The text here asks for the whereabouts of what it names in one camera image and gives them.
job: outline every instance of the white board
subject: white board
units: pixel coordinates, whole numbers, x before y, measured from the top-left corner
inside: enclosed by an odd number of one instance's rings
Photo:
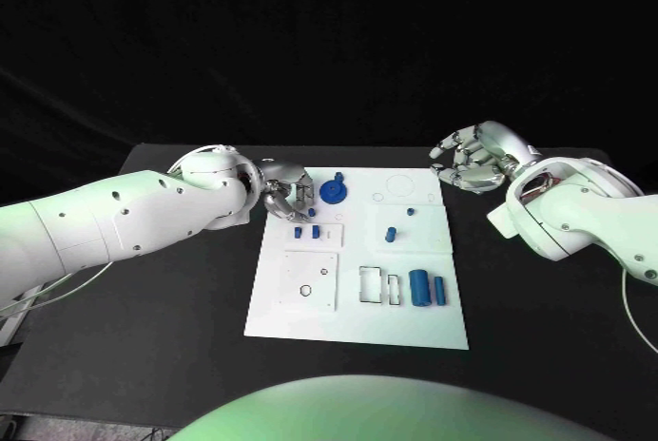
[[[428,169],[410,168],[317,167],[308,171],[315,180],[317,215],[312,224],[304,226],[302,239],[293,237],[299,224],[291,224],[272,215],[267,217],[244,334],[469,349],[451,230],[436,176]],[[334,180],[338,171],[344,174],[348,194],[341,203],[330,205],[319,198],[319,187]],[[416,210],[413,216],[407,216],[409,207]],[[319,225],[324,240],[309,238],[314,224]],[[384,240],[389,227],[397,228],[393,243]],[[296,255],[295,265],[299,275],[305,276],[288,283],[288,289],[283,289],[286,272],[291,270],[295,274],[295,268],[286,264],[291,260],[286,256],[293,253],[325,255],[319,259],[337,257],[334,306],[324,303],[321,307],[319,302],[322,297],[331,297],[331,289],[322,290],[314,305],[308,303],[314,292],[311,296],[299,292],[305,285],[301,281],[319,278],[318,261],[306,259],[302,254]],[[361,267],[381,269],[381,303],[373,302],[377,301],[373,294],[368,302],[360,300]],[[416,269],[429,273],[432,305],[426,307],[412,304],[409,272]],[[390,275],[397,275],[399,297],[389,294]],[[436,305],[435,276],[444,277],[446,306]],[[280,303],[282,294],[291,297],[285,303]],[[399,305],[392,304],[392,300],[399,301]]]

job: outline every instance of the blue object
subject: blue object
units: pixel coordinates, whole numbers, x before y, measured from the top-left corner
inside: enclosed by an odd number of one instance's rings
[[[435,277],[436,304],[446,305],[446,290],[444,289],[444,278]]]
[[[432,304],[429,295],[429,276],[426,270],[412,270],[409,272],[409,281],[412,286],[412,303],[415,306],[428,306]]]
[[[387,241],[393,243],[396,241],[396,227],[390,227],[387,230]]]
[[[331,182],[327,182],[319,187],[319,197],[330,204],[341,203],[347,197],[347,187],[344,184],[344,173],[337,172],[337,176]]]

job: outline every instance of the metal bracket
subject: metal bracket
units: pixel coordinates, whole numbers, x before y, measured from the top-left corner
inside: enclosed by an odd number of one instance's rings
[[[380,291],[379,291],[379,301],[373,300],[364,300],[364,289],[367,287],[367,278],[373,274],[373,272],[377,272],[379,276],[379,281],[380,281]],[[361,290],[360,290],[360,301],[363,303],[381,303],[381,268],[380,267],[360,267],[360,277],[361,277]]]
[[[389,304],[400,306],[400,278],[399,275],[389,275]]]

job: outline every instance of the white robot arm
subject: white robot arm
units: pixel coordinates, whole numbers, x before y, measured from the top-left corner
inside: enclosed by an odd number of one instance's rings
[[[181,158],[166,175],[145,170],[0,208],[0,300],[204,229],[246,224],[262,192],[278,217],[308,221],[286,201],[293,184],[302,209],[315,201],[305,167],[253,162],[233,147],[213,145]]]
[[[431,152],[457,147],[452,168],[435,164],[444,182],[477,193],[513,180],[506,203],[488,218],[507,238],[517,234],[534,251],[560,260],[599,244],[628,273],[658,285],[658,196],[592,159],[543,159],[500,123],[452,134]]]

